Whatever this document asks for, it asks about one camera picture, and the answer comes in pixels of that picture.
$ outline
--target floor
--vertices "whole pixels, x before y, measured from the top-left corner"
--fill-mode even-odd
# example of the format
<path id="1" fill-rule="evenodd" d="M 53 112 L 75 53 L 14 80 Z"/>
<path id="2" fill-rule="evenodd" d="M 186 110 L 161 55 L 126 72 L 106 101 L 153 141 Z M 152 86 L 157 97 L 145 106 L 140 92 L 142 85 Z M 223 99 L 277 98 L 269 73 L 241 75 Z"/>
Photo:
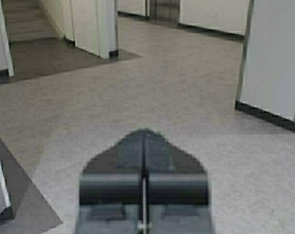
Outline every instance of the floor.
<path id="1" fill-rule="evenodd" d="M 140 127 L 206 167 L 217 234 L 295 234 L 295 134 L 233 109 L 242 43 L 119 26 L 140 58 L 0 86 L 0 136 L 63 221 L 46 234 L 74 233 L 79 172 Z"/>
<path id="2" fill-rule="evenodd" d="M 0 85 L 139 57 L 121 49 L 118 57 L 102 59 L 54 38 L 13 42 L 10 49 L 15 76 L 0 77 Z"/>

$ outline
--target metal door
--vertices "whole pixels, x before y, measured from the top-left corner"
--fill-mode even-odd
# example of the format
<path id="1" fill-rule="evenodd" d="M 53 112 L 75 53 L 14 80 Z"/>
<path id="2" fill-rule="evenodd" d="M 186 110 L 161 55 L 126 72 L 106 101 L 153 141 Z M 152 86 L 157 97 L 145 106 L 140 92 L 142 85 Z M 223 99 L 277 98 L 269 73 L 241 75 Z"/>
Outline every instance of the metal door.
<path id="1" fill-rule="evenodd" d="M 178 23 L 180 0 L 151 0 L 151 18 Z"/>

